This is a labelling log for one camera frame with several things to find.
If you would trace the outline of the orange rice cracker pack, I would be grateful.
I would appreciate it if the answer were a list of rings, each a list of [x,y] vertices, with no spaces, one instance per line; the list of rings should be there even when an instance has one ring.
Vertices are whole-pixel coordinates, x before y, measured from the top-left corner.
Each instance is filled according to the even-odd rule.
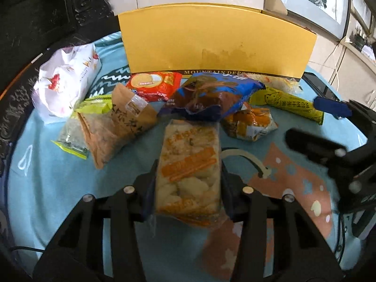
[[[217,122],[171,120],[156,170],[155,212],[197,227],[224,220]]]

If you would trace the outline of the black smartphone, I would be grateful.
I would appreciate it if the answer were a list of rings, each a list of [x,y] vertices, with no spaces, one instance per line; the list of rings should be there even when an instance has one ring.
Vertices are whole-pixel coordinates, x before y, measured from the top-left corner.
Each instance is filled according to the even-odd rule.
[[[318,96],[334,101],[340,101],[336,94],[314,73],[304,72],[302,79],[315,91]]]

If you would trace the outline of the clear pack behind blue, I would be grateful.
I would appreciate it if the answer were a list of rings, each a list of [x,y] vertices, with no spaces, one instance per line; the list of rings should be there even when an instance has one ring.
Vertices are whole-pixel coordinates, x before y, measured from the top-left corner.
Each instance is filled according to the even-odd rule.
[[[299,82],[293,79],[257,73],[242,73],[242,76],[258,80],[266,87],[274,88],[289,94],[300,94],[303,92]]]

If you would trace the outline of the long yellow rice cracker pack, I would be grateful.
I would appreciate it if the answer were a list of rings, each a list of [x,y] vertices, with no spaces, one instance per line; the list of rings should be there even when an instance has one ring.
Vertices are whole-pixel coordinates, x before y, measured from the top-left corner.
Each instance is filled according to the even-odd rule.
[[[253,93],[249,98],[249,104],[269,105],[307,118],[319,125],[324,121],[324,112],[315,109],[312,102],[271,87]]]

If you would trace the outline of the light blue table cloth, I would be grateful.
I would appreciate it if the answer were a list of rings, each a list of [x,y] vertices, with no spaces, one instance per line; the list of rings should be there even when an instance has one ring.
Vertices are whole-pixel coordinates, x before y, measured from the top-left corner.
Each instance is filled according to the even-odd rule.
[[[260,179],[256,169],[242,157],[229,157],[228,171],[267,196],[292,194],[306,209],[329,246],[337,241],[338,193],[324,167],[289,150],[286,130],[296,127],[325,137],[353,150],[366,137],[350,121],[324,117],[322,125],[292,113],[272,108],[278,129],[256,142],[220,135],[223,147],[241,148],[254,154],[271,169]],[[148,172],[161,152],[165,128],[170,118],[126,145],[103,169],[92,159],[79,159],[54,144],[62,124],[43,123],[31,113],[17,141],[8,176],[9,226],[17,246],[27,246],[19,257],[31,272],[44,248],[61,223],[85,194],[110,196],[136,176]],[[225,222],[220,228],[196,228],[167,216],[154,216],[136,225],[138,246],[149,281],[228,281],[235,264],[242,231],[240,223]]]

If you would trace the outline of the orange small snack pack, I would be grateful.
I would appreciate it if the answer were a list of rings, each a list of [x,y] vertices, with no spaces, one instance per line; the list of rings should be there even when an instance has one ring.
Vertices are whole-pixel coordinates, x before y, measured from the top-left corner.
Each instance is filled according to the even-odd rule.
[[[278,129],[268,108],[243,106],[220,121],[225,133],[232,138],[257,141]]]

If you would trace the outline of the framed lotus painting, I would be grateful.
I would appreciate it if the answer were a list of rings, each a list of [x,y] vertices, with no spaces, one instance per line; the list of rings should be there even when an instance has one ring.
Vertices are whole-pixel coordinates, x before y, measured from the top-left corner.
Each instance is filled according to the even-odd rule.
[[[332,37],[345,37],[351,0],[264,0],[264,9],[304,19]]]

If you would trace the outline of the green white snack pack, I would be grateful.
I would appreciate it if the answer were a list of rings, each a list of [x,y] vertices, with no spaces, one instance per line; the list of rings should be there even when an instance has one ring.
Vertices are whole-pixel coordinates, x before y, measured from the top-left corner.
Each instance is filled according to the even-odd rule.
[[[89,149],[85,143],[79,113],[105,114],[112,109],[112,95],[96,95],[79,103],[61,129],[58,138],[52,141],[62,151],[86,159]]]

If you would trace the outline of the brown paper snack pack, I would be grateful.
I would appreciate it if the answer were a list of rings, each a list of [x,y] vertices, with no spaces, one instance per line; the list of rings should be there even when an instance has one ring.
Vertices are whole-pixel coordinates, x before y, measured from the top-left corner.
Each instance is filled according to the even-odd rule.
[[[117,84],[109,112],[79,112],[78,120],[94,165],[102,169],[123,146],[156,125],[157,112],[125,85]]]

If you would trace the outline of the blue snack wrapper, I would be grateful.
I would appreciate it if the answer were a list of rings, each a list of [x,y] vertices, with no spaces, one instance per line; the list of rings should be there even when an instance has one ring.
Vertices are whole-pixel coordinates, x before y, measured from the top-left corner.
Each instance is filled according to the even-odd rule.
[[[178,115],[188,121],[221,121],[265,88],[264,83],[244,76],[195,73],[171,95],[159,115]]]

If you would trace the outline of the yellow cardboard box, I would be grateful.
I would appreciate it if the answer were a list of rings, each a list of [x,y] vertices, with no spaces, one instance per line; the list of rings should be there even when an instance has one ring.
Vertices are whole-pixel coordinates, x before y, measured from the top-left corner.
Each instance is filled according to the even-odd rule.
[[[263,73],[301,78],[317,36],[261,10],[162,4],[118,15],[132,73]]]

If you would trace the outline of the white floral tissue pack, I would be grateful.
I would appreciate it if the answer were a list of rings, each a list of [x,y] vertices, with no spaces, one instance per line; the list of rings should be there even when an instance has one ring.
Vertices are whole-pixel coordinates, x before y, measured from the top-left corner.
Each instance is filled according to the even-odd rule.
[[[68,119],[101,69],[94,43],[64,47],[39,67],[32,103],[44,124]]]

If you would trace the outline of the red biscuit pack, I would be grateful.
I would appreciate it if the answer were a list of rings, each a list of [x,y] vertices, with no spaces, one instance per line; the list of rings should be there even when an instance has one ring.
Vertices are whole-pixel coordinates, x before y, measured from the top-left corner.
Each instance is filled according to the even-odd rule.
[[[147,102],[168,101],[180,87],[182,74],[173,71],[132,74],[126,87]]]

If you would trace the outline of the dark carved wooden chair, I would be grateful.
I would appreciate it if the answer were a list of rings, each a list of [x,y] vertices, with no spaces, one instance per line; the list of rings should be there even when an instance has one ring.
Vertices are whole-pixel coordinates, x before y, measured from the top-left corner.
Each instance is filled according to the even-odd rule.
[[[58,48],[118,29],[108,0],[1,0],[1,176],[32,112],[39,66]]]

